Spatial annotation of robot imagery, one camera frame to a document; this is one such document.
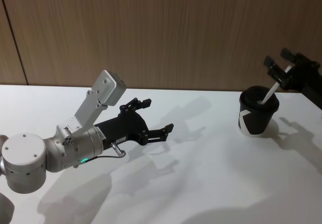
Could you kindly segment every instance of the wood panel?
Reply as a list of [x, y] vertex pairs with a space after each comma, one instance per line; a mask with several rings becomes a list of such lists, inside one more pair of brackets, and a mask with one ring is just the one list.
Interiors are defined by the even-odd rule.
[[0, 0], [0, 84], [25, 85], [26, 80], [2, 1]]
[[[129, 87], [270, 86], [282, 47], [322, 62], [322, 0], [5, 0], [28, 80]], [[282, 66], [286, 63], [279, 60]]]

